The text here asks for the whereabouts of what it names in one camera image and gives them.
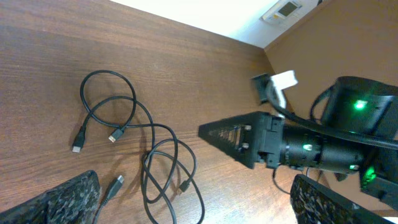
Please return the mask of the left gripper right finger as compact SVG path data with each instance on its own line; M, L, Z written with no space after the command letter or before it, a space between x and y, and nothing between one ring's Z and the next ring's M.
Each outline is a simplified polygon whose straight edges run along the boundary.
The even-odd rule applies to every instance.
M383 224L386 219L348 200L306 175L295 176L290 203L298 224Z

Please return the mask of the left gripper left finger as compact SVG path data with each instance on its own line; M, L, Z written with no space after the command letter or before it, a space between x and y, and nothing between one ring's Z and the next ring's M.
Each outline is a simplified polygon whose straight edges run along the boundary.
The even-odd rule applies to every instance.
M92 223L100 196L98 175L88 170L1 212L1 223Z

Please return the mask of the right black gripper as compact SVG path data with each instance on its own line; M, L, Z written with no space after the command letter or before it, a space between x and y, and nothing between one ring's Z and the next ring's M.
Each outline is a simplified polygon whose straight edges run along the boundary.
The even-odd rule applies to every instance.
M198 136L249 169L257 159L268 169L277 169L283 128L283 118L257 111L203 124Z

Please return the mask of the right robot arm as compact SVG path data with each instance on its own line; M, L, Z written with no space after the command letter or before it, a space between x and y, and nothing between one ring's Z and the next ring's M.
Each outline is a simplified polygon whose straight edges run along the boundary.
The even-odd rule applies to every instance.
M289 112L275 77L261 85L276 114L256 111L203 124L198 135L242 165L265 163L359 174L363 193L397 207L397 88L375 80L339 77L317 100L322 117Z

